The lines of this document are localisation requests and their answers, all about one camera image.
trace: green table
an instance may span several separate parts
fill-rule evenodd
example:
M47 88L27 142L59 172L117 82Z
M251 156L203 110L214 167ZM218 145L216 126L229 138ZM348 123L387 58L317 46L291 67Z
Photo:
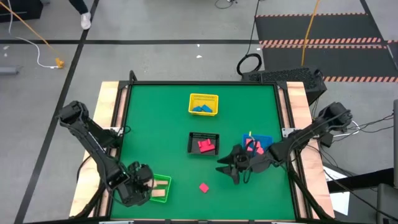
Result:
M195 116L188 112L191 93L219 96L218 114ZM280 141L280 108L275 85L237 83L146 83L133 85L127 96L126 134L120 160L149 164L155 174L172 177L168 201L149 201L138 207L112 203L112 219L294 220L294 206L285 171L270 167L252 174L248 184L234 185L215 170L242 135L272 136ZM187 152L189 132L218 133L218 156ZM199 185L205 183L204 194Z

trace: gray floor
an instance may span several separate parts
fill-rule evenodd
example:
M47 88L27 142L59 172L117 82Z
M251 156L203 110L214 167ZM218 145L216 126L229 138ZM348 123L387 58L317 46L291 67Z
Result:
M93 0L86 1L88 6ZM266 0L259 14L311 13L316 0ZM398 39L395 29L395 0L368 0L385 39ZM255 0L239 1L219 10L210 0L100 0L88 39L248 39L256 6ZM319 13L363 12L357 0L322 0ZM65 0L52 0L42 18L28 21L46 39L73 39L81 36L80 16ZM7 36L8 24L0 24L0 39ZM20 22L13 34L36 39ZM31 45L0 45L0 66L20 65L17 76L0 77L0 217L12 223L39 154L51 115L68 68L51 70L36 63ZM54 46L70 64L76 45ZM40 61L53 64L53 55L41 45ZM254 45L251 52L256 52ZM125 80L133 69L140 80L239 80L236 64L247 45L85 45L65 103L80 100L94 113L103 80ZM244 68L255 64L249 61ZM382 118L392 111L398 98L396 83L327 83L318 110L340 101L358 123ZM391 122L375 124L372 129ZM392 165L392 130L376 134L359 133L334 144L327 151L340 167L362 174ZM75 176L83 148L65 128L57 127L39 177L25 222L67 218L75 189Z

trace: white paper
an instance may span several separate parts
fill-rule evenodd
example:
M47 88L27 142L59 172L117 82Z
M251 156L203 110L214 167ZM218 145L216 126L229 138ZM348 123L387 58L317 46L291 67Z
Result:
M327 172L335 180L345 178L347 176L340 174L332 169L323 167L325 172ZM332 180L329 176L325 174L326 181ZM340 212L341 214L348 215L348 205L349 205L349 192L333 193L330 194L331 204L334 211Z

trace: blue object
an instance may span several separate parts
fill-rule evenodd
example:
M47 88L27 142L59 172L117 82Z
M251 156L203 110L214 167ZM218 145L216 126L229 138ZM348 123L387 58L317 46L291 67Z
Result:
M197 107L194 107L194 108L192 109L192 111L195 111L195 112L201 112L201 111L202 111L202 109L201 109L201 107L200 107L200 106L197 106Z
M203 105L201 108L204 112L207 112L207 113L213 112L213 110L211 110L207 105Z
M264 149L264 152L268 151L268 147L274 143L274 139L272 136L263 136L259 134L252 134L251 135L255 140L260 141L261 147ZM250 138L249 134L243 134L242 135L242 147L243 149L246 148L246 139L252 139ZM250 147L254 150L254 144L253 142L250 144Z

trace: wooden table edge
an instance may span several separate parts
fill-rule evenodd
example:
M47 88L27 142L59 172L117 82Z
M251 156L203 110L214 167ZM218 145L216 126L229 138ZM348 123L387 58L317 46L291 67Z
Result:
M93 120L98 123L101 127L110 127L113 116L113 110L116 102L116 95L118 93L119 82L103 82L98 95L98 101L94 113ZM312 117L310 109L307 103L307 96L305 94L304 85L301 82L288 82L288 93L290 99L290 105L292 109L293 119L296 128L304 128L311 124ZM121 125L123 106L126 96L126 91L122 92L121 104L119 107L118 117L116 126ZM282 108L282 115L284 117L285 126L289 127L287 119L287 110L282 90L279 90L280 103ZM310 145L318 149L316 141L310 141ZM326 183L326 178L323 173L322 159L318 152L311 147L306 147L302 153L302 163L304 168L305 180L307 182L308 190L314 196L315 200L322 206L322 208L334 217L333 207L331 205L330 194ZM87 202L91 199L92 195L98 188L100 178L96 171L96 164L92 159L82 167L80 172L80 178L76 185L75 195L70 210L70 216L79 213ZM305 206L303 202L303 195L296 187L298 206L300 216L305 218ZM100 216L105 216L106 205L108 202L108 193L105 192L102 199L101 208L99 210Z

